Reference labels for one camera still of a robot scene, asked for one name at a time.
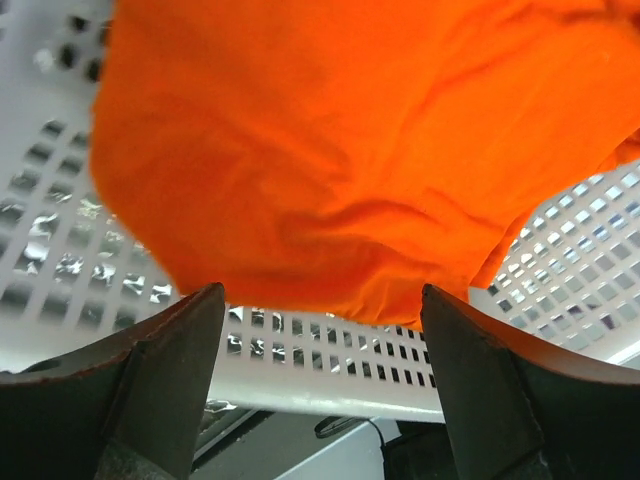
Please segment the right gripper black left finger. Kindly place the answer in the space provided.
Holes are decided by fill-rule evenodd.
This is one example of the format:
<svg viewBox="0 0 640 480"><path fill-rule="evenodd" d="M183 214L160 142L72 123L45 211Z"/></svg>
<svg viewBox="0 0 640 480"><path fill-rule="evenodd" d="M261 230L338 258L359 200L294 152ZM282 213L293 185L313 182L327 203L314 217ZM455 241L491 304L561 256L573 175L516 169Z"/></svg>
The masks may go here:
<svg viewBox="0 0 640 480"><path fill-rule="evenodd" d="M88 346L2 372L2 478L188 478L224 315L214 283Z"/></svg>

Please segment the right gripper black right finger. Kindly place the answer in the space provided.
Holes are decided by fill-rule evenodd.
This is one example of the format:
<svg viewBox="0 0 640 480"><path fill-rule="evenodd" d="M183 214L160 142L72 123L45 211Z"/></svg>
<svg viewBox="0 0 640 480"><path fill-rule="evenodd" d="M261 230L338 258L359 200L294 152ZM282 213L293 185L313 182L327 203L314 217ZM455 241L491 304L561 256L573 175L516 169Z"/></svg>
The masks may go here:
<svg viewBox="0 0 640 480"><path fill-rule="evenodd" d="M639 373L427 285L421 320L462 479L636 479Z"/></svg>

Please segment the orange t shirt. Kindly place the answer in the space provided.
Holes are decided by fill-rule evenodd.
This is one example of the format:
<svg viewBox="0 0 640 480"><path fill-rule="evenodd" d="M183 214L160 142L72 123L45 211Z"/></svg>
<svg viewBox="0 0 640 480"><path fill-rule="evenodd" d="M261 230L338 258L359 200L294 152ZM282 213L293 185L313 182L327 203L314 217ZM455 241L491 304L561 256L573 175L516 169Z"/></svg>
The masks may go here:
<svg viewBox="0 0 640 480"><path fill-rule="evenodd" d="M97 193L183 294L420 325L639 156L635 1L119 1Z"/></svg>

